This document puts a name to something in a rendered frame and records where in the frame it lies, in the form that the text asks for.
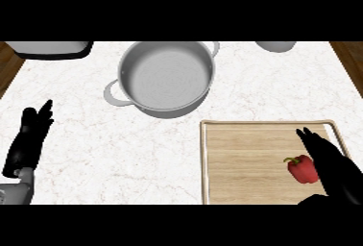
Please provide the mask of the grey metal pot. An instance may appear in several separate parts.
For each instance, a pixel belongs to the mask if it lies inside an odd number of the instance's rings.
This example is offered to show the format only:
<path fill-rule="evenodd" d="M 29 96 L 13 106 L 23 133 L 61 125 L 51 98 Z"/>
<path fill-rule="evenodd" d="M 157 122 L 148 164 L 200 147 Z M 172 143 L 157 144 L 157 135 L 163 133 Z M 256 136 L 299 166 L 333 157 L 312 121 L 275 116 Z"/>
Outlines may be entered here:
<path fill-rule="evenodd" d="M 219 42 L 207 50 L 197 41 L 137 41 L 117 66 L 117 79 L 103 89 L 114 107 L 134 105 L 160 119 L 188 114 L 201 103 L 213 80 L 213 57 Z"/>

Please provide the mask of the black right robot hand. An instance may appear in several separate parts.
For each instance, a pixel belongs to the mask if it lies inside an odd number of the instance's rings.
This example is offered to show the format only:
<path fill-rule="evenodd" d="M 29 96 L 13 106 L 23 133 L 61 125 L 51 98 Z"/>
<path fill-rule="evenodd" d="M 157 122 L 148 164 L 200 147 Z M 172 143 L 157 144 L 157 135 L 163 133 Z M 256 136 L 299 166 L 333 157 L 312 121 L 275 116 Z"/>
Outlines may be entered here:
<path fill-rule="evenodd" d="M 314 163 L 325 194 L 312 194 L 300 206 L 363 205 L 363 172 L 337 147 L 308 128 L 296 130 Z"/>

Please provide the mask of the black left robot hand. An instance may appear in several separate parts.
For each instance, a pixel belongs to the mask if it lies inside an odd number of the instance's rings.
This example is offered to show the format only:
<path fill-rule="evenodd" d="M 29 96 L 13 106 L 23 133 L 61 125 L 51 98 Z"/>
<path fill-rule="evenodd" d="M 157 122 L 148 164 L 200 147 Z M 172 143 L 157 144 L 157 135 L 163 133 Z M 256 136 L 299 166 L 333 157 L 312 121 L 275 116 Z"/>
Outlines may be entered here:
<path fill-rule="evenodd" d="M 38 111 L 33 108 L 21 111 L 18 131 L 2 167 L 2 176 L 7 178 L 14 179 L 23 167 L 36 168 L 44 139 L 54 123 L 51 107 L 52 100 L 48 100 Z"/>

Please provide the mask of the pale grey round object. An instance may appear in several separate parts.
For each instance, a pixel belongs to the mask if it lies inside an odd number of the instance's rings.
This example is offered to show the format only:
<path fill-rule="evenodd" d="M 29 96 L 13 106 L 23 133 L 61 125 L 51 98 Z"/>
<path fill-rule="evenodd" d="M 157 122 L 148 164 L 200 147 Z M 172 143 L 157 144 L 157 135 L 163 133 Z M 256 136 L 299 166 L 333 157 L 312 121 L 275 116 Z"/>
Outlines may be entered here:
<path fill-rule="evenodd" d="M 274 53 L 283 53 L 283 52 L 287 52 L 293 48 L 296 42 L 294 41 L 258 41 L 256 44 L 263 50 L 274 52 Z"/>

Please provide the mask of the wooden tray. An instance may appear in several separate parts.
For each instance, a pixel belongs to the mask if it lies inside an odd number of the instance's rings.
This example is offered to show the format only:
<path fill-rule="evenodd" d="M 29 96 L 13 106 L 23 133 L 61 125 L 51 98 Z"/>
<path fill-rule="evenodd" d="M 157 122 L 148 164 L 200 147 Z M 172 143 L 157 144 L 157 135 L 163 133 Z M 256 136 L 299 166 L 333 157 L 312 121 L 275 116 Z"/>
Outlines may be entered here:
<path fill-rule="evenodd" d="M 287 161 L 306 152 L 294 133 L 302 128 L 346 151 L 330 120 L 200 121 L 200 197 L 206 205 L 294 204 L 324 192 L 321 183 L 300 184 L 287 171 Z"/>

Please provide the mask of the red bell pepper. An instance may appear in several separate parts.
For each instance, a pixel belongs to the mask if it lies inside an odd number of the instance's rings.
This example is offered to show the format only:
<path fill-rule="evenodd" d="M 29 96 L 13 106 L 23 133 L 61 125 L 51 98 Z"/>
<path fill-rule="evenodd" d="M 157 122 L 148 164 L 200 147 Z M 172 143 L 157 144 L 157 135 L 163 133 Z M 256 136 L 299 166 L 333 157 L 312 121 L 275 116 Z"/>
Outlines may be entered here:
<path fill-rule="evenodd" d="M 286 158 L 283 162 L 287 164 L 287 171 L 300 184 L 312 184 L 318 180 L 314 164 L 306 155 L 294 158 Z"/>

